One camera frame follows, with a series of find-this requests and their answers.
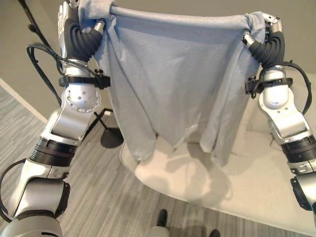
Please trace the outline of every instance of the person's foot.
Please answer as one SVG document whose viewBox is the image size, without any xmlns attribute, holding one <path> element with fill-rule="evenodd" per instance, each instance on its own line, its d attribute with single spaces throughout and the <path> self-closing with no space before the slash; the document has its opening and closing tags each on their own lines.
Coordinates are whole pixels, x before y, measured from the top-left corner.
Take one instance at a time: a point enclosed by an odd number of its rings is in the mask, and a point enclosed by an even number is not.
<svg viewBox="0 0 316 237">
<path fill-rule="evenodd" d="M 218 230 L 213 230 L 209 237 L 221 237 L 221 234 Z"/>
</svg>

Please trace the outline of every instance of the black cable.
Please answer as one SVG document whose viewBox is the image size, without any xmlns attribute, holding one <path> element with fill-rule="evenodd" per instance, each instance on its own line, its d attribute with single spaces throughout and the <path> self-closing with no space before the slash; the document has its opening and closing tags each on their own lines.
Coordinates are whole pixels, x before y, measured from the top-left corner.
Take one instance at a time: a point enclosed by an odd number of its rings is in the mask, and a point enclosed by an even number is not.
<svg viewBox="0 0 316 237">
<path fill-rule="evenodd" d="M 35 34 L 38 35 L 38 37 L 40 38 L 40 40 L 47 45 L 48 47 L 50 47 L 49 43 L 47 42 L 46 38 L 43 36 L 43 34 L 40 31 L 39 26 L 37 25 L 35 19 L 33 18 L 33 15 L 30 12 L 29 7 L 26 5 L 25 0 L 19 0 L 20 4 L 22 5 L 26 16 L 29 18 L 31 24 L 29 25 L 29 29 L 30 31 L 34 32 Z"/>
<path fill-rule="evenodd" d="M 35 54 L 34 54 L 34 49 L 33 48 L 26 48 L 26 52 L 33 64 L 33 66 L 35 67 L 36 71 L 38 72 L 38 74 L 40 75 L 40 77 L 42 78 L 42 80 L 45 82 L 45 84 L 47 85 L 47 87 L 50 89 L 50 91 L 55 95 L 58 104 L 61 105 L 61 99 L 57 93 L 57 91 L 55 90 L 53 84 L 50 82 L 50 80 L 48 79 L 48 77 L 46 76 L 46 74 L 44 73 L 44 71 L 41 69 L 41 67 L 38 64 L 38 60 L 35 58 Z"/>
<path fill-rule="evenodd" d="M 49 55 L 51 55 L 55 59 L 58 72 L 61 75 L 64 75 L 64 73 L 62 72 L 62 68 L 59 67 L 59 62 L 60 61 L 64 61 L 64 62 L 67 62 L 69 64 L 73 64 L 76 67 L 79 67 L 79 68 L 81 68 L 83 70 L 88 71 L 89 73 L 91 73 L 96 78 L 96 80 L 98 81 L 99 85 L 101 85 L 99 76 L 94 71 L 92 71 L 90 68 L 88 68 L 87 66 L 82 65 L 82 64 L 77 63 L 77 62 L 73 62 L 73 61 L 71 61 L 69 59 L 66 59 L 66 58 L 63 58 L 63 57 L 59 56 L 53 49 L 49 48 L 48 46 L 46 46 L 46 45 L 44 45 L 42 43 L 34 43 L 34 44 L 30 44 L 30 45 L 28 45 L 26 47 L 26 50 L 27 50 L 28 54 L 29 54 L 29 52 L 31 52 L 31 50 L 34 51 L 34 49 L 39 49 L 39 50 L 44 51 L 44 52 L 48 53 Z M 30 58 L 31 58 L 32 62 L 35 60 L 35 58 L 32 55 L 30 56 Z"/>
<path fill-rule="evenodd" d="M 7 169 L 5 169 L 5 171 L 1 174 L 0 176 L 0 190 L 1 190 L 1 185 L 2 185 L 2 181 L 5 177 L 5 175 L 7 174 L 7 172 L 12 169 L 13 167 L 15 167 L 16 165 L 18 164 L 21 164 L 21 163 L 24 163 L 26 161 L 26 159 L 22 159 L 22 160 L 19 160 L 15 163 L 13 163 L 12 165 L 10 165 Z M 5 208 L 3 202 L 2 202 L 2 198 L 1 198 L 1 192 L 0 192 L 0 216 L 6 221 L 6 222 L 11 222 L 12 220 L 9 219 L 6 215 L 8 214 L 8 210 Z"/>
<path fill-rule="evenodd" d="M 312 87 L 311 87 L 311 82 L 310 80 L 308 79 L 307 75 L 305 74 L 305 72 L 303 71 L 303 69 L 298 66 L 297 64 L 293 63 L 293 60 L 287 62 L 287 61 L 282 61 L 282 62 L 274 62 L 274 63 L 271 63 L 269 65 L 267 65 L 259 74 L 259 81 L 263 81 L 263 74 L 271 67 L 274 67 L 274 66 L 277 66 L 277 65 L 280 65 L 280 66 L 287 66 L 287 67 L 291 67 L 291 68 L 295 68 L 296 70 L 298 70 L 301 75 L 303 76 L 303 79 L 304 79 L 304 82 L 305 82 L 305 85 L 306 85 L 306 88 L 307 88 L 307 91 L 308 91 L 308 95 L 307 95 L 307 99 L 306 99 L 306 103 L 305 103 L 305 106 L 304 106 L 304 109 L 302 111 L 302 114 L 305 114 L 308 109 L 310 108 L 311 104 L 312 104 Z"/>
</svg>

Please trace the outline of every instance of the gray t-shirt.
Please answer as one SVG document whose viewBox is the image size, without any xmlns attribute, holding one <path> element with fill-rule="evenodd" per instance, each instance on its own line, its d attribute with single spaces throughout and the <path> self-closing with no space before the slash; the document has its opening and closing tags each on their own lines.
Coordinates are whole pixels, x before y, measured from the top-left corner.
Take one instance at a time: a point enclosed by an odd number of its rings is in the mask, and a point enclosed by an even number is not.
<svg viewBox="0 0 316 237">
<path fill-rule="evenodd" d="M 245 80 L 259 64 L 241 41 L 264 41 L 261 12 L 229 17 L 158 14 L 81 0 L 80 22 L 105 18 L 95 55 L 111 77 L 111 101 L 136 160 L 151 157 L 156 136 L 177 147 L 198 142 L 226 164 L 248 96 Z"/>
</svg>

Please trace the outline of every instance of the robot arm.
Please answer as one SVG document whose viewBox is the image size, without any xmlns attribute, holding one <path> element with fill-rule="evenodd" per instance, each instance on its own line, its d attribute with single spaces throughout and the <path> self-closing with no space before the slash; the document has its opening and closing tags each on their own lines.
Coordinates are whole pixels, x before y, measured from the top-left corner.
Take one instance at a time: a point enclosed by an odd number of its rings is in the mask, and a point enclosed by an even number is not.
<svg viewBox="0 0 316 237">
<path fill-rule="evenodd" d="M 259 109 L 268 117 L 271 132 L 282 147 L 290 170 L 296 174 L 291 179 L 296 199 L 303 209 L 316 215 L 316 140 L 303 114 L 294 105 L 294 95 L 289 88 L 291 82 L 282 66 L 285 47 L 280 19 L 268 14 L 264 14 L 264 18 L 270 34 L 265 44 L 257 42 L 249 32 L 242 37 L 264 68 L 262 81 L 251 79 L 246 89 L 252 90 L 252 98 L 255 97 L 253 93 L 261 92 Z"/>
<path fill-rule="evenodd" d="M 85 67 L 101 44 L 105 23 L 97 21 L 89 33 L 83 33 L 78 5 L 79 1 L 67 0 L 59 9 L 58 36 L 62 57 L 68 60 L 62 64 L 62 104 L 50 116 L 32 155 L 25 160 L 8 210 L 2 207 L 10 222 L 2 237 L 62 236 L 56 218 L 67 208 L 70 185 L 64 179 L 101 104 L 96 89 L 100 84 Z"/>
</svg>

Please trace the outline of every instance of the chair seat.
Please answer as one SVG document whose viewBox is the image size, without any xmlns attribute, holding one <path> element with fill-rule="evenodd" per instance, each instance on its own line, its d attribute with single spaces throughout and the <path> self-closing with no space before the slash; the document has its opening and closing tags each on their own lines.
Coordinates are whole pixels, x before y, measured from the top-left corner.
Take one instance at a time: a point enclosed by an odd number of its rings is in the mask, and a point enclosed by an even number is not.
<svg viewBox="0 0 316 237">
<path fill-rule="evenodd" d="M 174 150 L 158 138 L 148 162 L 134 173 L 146 186 L 170 197 L 196 203 L 271 226 L 315 234 L 311 212 L 301 209 L 292 192 L 293 178 L 282 151 L 270 147 L 271 136 L 247 132 L 247 149 L 231 154 L 223 168 L 212 163 L 199 144 Z M 127 146 L 122 155 L 131 156 Z"/>
</svg>

